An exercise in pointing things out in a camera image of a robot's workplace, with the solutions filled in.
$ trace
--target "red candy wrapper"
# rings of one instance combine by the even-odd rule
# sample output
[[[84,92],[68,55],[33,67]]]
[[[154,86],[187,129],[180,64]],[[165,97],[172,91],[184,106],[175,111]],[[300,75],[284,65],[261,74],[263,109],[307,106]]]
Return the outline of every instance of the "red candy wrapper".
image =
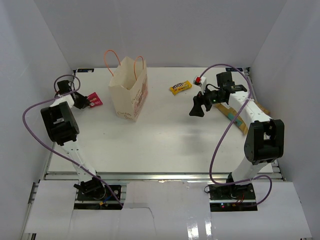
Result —
[[[89,108],[94,108],[103,104],[96,92],[91,93],[87,98],[91,102]]]

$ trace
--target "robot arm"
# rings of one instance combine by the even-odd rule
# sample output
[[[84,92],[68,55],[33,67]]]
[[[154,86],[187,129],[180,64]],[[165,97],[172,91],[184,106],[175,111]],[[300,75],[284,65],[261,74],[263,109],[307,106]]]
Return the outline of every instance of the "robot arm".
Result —
[[[196,77],[193,84],[201,87],[201,91],[193,98],[194,106],[190,116],[203,117],[202,105],[208,112],[213,104],[222,103],[239,111],[248,99],[247,89],[243,85],[235,85],[231,72],[217,74],[218,90],[209,90],[205,77]],[[284,123],[273,120],[266,115],[251,99],[246,104],[240,117],[248,126],[248,134],[244,144],[244,159],[228,178],[228,182],[252,179],[267,164],[282,157],[284,152]]]
[[[71,91],[69,81],[58,82],[59,94],[65,94]],[[73,95],[65,95],[54,101],[49,107],[41,109],[41,115],[49,138],[60,145],[66,155],[72,160],[85,167],[92,174],[98,177],[96,170],[90,163],[86,162],[81,147],[77,141],[79,127],[71,112],[73,106],[83,109],[90,102],[87,97],[75,92]],[[75,184],[74,187],[81,191],[87,197],[101,199],[105,196],[106,189],[103,184],[94,177],[88,175],[80,167],[73,165],[78,175],[80,185]]]

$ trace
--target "yellow snack package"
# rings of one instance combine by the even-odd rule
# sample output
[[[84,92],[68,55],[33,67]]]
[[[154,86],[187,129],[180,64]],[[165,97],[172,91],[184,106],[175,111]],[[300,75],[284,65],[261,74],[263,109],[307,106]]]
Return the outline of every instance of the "yellow snack package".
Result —
[[[192,88],[192,84],[189,81],[184,81],[170,87],[170,91],[173,93],[173,95],[176,95],[177,93],[190,88]]]

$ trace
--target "white shopping bag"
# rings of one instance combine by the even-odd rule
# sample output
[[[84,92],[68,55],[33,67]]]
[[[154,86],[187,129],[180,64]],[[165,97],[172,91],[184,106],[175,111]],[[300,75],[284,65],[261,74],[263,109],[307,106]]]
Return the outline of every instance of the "white shopping bag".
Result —
[[[119,66],[112,72],[106,62],[106,54],[113,52]],[[147,63],[142,56],[135,60],[126,56],[121,62],[117,54],[109,49],[104,53],[104,63],[112,74],[109,91],[118,117],[137,121],[148,95]]]

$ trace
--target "tabletop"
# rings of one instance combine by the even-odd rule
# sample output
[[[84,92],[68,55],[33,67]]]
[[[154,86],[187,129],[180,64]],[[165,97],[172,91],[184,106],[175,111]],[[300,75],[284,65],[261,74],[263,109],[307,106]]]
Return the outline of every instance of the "tabletop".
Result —
[[[116,116],[108,85],[107,68],[77,72],[79,93],[96,92],[103,105],[79,110],[72,108],[80,134],[77,139],[86,161],[100,173],[208,173],[215,147],[230,120],[213,107],[204,117],[189,116],[198,86],[173,95],[169,88],[192,82],[205,68],[148,67],[148,96],[138,117],[132,122]],[[210,69],[204,76],[217,84],[216,74],[223,67]],[[248,89],[245,79],[232,72],[235,84]],[[230,173],[244,158],[246,136],[234,125],[223,140],[212,172]],[[55,150],[65,154],[60,146]],[[53,155],[48,172],[75,172],[72,164]],[[268,164],[260,173],[272,173]]]

